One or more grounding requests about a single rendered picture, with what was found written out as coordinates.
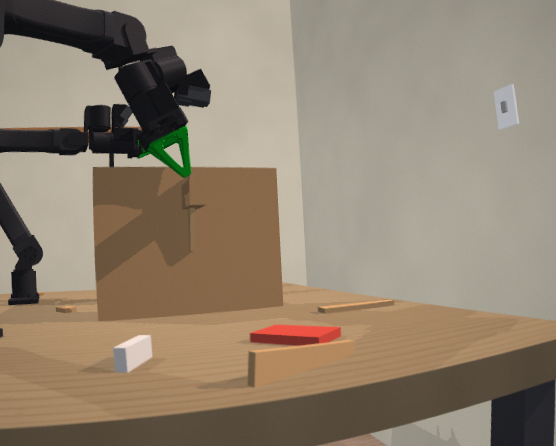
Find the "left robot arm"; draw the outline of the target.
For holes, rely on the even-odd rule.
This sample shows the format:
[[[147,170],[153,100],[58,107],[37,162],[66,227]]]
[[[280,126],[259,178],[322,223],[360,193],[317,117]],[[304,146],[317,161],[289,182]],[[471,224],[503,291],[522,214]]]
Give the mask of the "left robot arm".
[[[112,115],[109,106],[86,106],[84,132],[72,128],[49,130],[0,129],[0,153],[46,152],[59,153],[59,155],[76,155],[79,153],[79,149],[80,152],[86,152],[89,130],[89,149],[92,153],[110,154],[112,149],[111,133],[114,134],[114,140],[132,141],[132,128],[123,128],[128,122],[128,117],[132,115],[132,110],[126,104],[113,104],[113,106]],[[110,129],[111,133],[107,133]],[[36,271],[32,269],[32,266],[41,261],[43,250],[35,236],[31,235],[1,183],[0,226],[19,258],[15,270],[11,272],[12,294],[8,300],[8,305],[37,304],[38,301],[34,299],[38,297],[39,300],[39,293],[37,292]]]

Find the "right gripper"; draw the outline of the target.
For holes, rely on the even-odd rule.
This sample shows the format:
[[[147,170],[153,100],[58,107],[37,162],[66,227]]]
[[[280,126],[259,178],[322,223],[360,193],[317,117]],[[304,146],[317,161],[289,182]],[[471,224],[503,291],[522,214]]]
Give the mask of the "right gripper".
[[[142,129],[139,141],[145,152],[148,151],[185,178],[191,174],[188,128],[185,126],[188,119],[181,107],[160,117],[147,94],[147,91],[154,87],[157,86],[143,90],[129,101],[129,106]],[[183,168],[164,150],[175,143],[179,144]]]

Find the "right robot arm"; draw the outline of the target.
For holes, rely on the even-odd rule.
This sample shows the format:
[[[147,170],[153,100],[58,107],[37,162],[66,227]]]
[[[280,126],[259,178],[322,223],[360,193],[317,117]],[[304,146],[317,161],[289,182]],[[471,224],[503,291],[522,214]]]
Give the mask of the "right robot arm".
[[[128,104],[143,90],[157,86],[147,94],[160,117],[179,105],[204,108],[210,104],[210,84],[202,70],[187,74],[174,46],[149,49],[145,28],[133,16],[56,0],[0,0],[0,47],[3,21],[4,35],[72,46],[101,59],[106,70],[118,67],[114,79]]]

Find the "small white rectangular block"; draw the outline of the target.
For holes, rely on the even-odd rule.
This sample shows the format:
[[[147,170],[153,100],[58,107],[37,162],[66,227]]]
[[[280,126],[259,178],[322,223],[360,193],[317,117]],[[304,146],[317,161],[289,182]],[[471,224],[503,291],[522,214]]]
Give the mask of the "small white rectangular block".
[[[139,335],[113,348],[115,372],[128,373],[152,358],[151,335]]]

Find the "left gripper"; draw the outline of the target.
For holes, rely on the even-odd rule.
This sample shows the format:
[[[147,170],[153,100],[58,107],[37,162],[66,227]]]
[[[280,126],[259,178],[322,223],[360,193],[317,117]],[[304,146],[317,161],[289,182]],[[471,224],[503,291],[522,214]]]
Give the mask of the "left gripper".
[[[127,158],[137,157],[137,159],[142,158],[150,153],[144,151],[140,141],[139,136],[142,130],[138,128],[132,129],[132,141],[118,141],[114,140],[114,134],[111,133],[111,143],[112,149],[111,154],[127,154]],[[136,143],[136,144],[135,144]],[[133,152],[134,151],[134,152]],[[136,152],[138,151],[138,152]],[[129,153],[129,154],[128,154]]]

